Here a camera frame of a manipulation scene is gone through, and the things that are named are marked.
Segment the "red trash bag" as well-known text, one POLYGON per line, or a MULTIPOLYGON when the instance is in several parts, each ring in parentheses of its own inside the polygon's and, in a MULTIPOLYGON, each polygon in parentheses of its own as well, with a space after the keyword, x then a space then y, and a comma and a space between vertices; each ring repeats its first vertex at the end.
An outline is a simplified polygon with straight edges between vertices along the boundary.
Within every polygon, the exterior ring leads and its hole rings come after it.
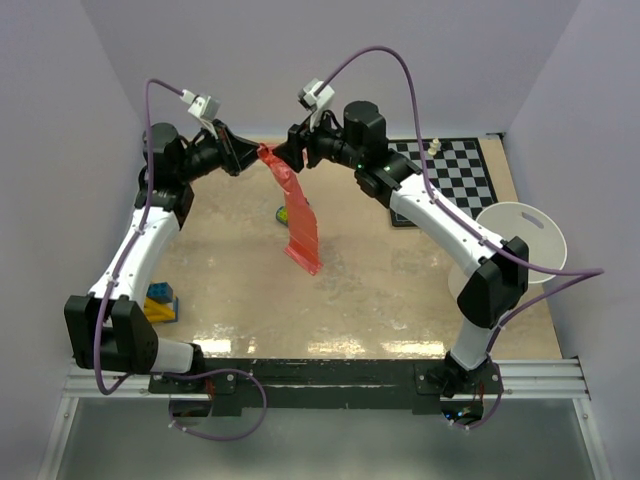
POLYGON ((296 173, 265 144, 258 148, 284 195, 289 242, 284 252, 307 273, 316 275, 323 264, 319 255, 318 225, 296 173))

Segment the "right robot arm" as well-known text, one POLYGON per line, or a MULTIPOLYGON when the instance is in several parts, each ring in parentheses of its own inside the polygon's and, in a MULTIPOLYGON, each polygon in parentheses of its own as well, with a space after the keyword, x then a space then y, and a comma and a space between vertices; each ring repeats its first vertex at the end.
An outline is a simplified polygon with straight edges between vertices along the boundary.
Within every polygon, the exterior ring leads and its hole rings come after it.
POLYGON ((457 297, 463 315, 458 338, 427 376, 447 397, 469 392, 481 380, 499 320, 528 289, 528 245, 484 229, 426 186, 425 168, 390 148, 386 120, 369 101, 349 103, 341 123, 326 110, 292 125, 274 154, 295 172, 322 160, 352 169, 365 194, 419 227, 467 273, 457 297))

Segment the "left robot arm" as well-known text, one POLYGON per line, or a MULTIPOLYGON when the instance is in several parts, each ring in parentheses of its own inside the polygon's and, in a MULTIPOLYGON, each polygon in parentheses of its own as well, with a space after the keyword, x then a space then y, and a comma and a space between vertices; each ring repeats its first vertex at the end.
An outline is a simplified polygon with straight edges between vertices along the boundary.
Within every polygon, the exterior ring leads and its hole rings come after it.
POLYGON ((192 182, 221 169, 237 176, 258 158, 257 143, 235 136, 221 121, 187 141, 169 123, 143 137, 147 165, 125 237, 105 273, 85 295, 72 295, 64 317, 76 364, 127 374, 172 373, 185 392, 207 380, 192 344, 160 338, 144 314, 156 264, 182 230, 194 200, 192 182))

